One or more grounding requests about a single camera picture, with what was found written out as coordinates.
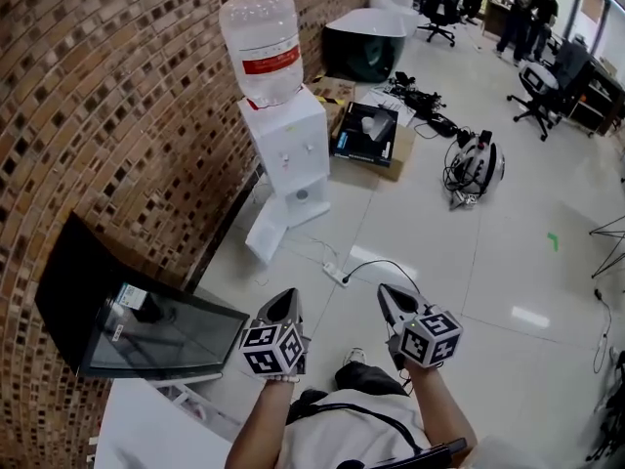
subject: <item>brick wall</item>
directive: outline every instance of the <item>brick wall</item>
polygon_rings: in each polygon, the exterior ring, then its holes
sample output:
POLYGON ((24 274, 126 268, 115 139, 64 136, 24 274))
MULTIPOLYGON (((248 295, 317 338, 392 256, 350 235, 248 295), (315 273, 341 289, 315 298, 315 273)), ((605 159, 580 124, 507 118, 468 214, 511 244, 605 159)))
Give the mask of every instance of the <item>brick wall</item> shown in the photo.
MULTIPOLYGON (((255 163, 218 27, 227 0, 0 0, 0 466, 84 467, 109 384, 72 377, 33 305, 75 210, 180 285, 255 163)), ((295 0, 307 77, 324 23, 295 0)))

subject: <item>green tape mark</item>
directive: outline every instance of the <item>green tape mark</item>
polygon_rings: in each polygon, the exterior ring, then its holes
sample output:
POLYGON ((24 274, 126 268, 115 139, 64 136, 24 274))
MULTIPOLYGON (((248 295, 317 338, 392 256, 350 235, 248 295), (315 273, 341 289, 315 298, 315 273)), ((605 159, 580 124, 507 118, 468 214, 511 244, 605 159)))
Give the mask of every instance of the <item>green tape mark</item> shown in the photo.
POLYGON ((547 233, 547 238, 554 243, 554 252, 558 252, 558 237, 553 233, 547 233))

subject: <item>red label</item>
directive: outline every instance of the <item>red label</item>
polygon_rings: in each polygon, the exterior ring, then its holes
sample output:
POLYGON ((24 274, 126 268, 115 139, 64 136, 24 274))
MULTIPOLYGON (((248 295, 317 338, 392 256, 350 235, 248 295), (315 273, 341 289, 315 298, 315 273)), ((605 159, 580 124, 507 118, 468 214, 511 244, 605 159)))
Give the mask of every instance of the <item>red label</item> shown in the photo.
POLYGON ((243 70, 247 74, 273 73, 283 69, 300 58, 300 46, 296 45, 290 51, 283 52, 272 58, 243 61, 243 70))

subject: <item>water bottle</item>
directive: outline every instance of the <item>water bottle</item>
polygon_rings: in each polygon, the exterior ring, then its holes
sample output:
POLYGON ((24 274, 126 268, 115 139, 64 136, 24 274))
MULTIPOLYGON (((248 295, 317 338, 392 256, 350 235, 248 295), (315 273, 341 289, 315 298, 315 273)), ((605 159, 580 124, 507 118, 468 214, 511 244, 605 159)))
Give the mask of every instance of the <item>water bottle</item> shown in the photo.
POLYGON ((304 70, 293 0, 230 0, 219 12, 234 74, 257 107, 295 96, 304 70))

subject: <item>paper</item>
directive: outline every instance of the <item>paper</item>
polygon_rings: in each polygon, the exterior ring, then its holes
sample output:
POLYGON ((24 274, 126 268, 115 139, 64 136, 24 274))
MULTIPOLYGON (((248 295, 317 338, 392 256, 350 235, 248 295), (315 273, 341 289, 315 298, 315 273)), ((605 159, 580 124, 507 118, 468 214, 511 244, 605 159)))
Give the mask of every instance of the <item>paper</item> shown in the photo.
POLYGON ((115 302, 130 309, 140 309, 146 297, 147 292, 145 290, 124 283, 115 302))
POLYGON ((401 100, 384 92, 370 90, 364 97, 358 101, 362 105, 378 107, 382 106, 386 109, 397 111, 397 123, 403 127, 407 127, 408 123, 414 116, 414 111, 406 106, 401 100))

